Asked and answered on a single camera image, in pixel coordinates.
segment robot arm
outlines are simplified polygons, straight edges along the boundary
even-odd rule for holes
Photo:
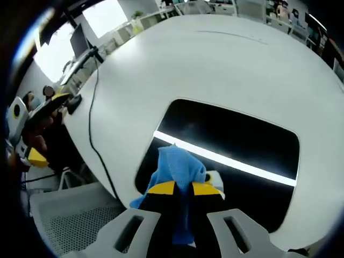
[[[190,196],[189,221],[197,257],[303,257],[274,246],[268,231],[242,211],[224,210],[220,191],[213,186],[193,182]],[[148,190],[139,209],[126,210],[101,228],[97,240],[85,250],[62,258],[169,257],[178,200],[174,181],[157,184]]]
[[[43,119],[49,118],[54,110],[59,108],[69,97],[69,94],[56,94],[50,101],[28,112],[21,98],[16,97],[8,109],[9,141],[18,153],[21,162],[26,166],[37,166],[43,168],[48,161],[30,144],[25,136],[27,132]]]

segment window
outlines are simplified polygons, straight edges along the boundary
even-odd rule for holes
[[[61,78],[63,67],[74,57],[69,41],[73,31],[73,27],[65,23],[52,35],[49,45],[44,43],[34,56],[37,65],[52,82]]]
[[[117,0],[102,1],[82,13],[98,38],[128,21]]]
[[[44,13],[41,14],[40,17],[37,18],[35,23],[29,28],[13,58],[14,67],[20,65],[25,60],[34,44],[36,45],[37,49],[40,49],[39,32],[45,27],[47,22],[54,15],[54,12],[55,11],[52,8],[47,9]]]

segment white wall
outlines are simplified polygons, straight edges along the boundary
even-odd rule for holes
[[[156,5],[157,5],[157,7],[159,8],[160,5],[161,5],[161,0],[155,0],[155,3],[156,3]]]
[[[53,82],[43,73],[41,68],[37,65],[36,61],[33,60],[30,67],[28,68],[26,74],[21,81],[21,84],[17,91],[17,96],[23,97],[29,91],[40,97],[42,101],[45,97],[42,94],[43,87],[45,85],[52,85]]]
[[[118,0],[118,3],[128,20],[131,20],[131,15],[135,11],[141,11],[147,15],[159,10],[155,0]]]
[[[84,15],[80,15],[80,16],[76,17],[74,20],[75,20],[75,22],[77,24],[81,24],[82,25],[83,32],[84,32],[86,38],[90,41],[90,43],[92,45],[94,45],[94,46],[101,45],[98,37],[96,36],[94,31],[92,30],[90,24],[87,22],[87,20],[86,20]]]

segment person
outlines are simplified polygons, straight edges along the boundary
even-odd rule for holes
[[[33,92],[29,91],[24,97],[23,102],[28,110],[35,106],[32,101],[36,98]],[[41,154],[49,162],[49,167],[53,171],[62,171],[65,167],[77,172],[83,163],[83,160],[77,151],[63,119],[67,113],[67,108],[55,110],[51,114],[53,122],[41,134],[44,139],[46,150]]]
[[[299,12],[295,8],[291,11],[290,20],[292,24],[302,27],[299,21]]]
[[[276,12],[280,20],[289,20],[288,2],[283,0],[277,7]]]
[[[35,110],[39,105],[42,104],[42,101],[34,95],[32,91],[29,91],[22,98],[28,112]]]
[[[43,87],[43,95],[45,96],[45,101],[48,101],[51,99],[53,96],[55,96],[55,91],[53,87],[45,85]]]

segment mesh chair seat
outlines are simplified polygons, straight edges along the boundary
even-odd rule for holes
[[[85,249],[124,211],[100,183],[34,194],[30,204],[39,234],[58,256]]]

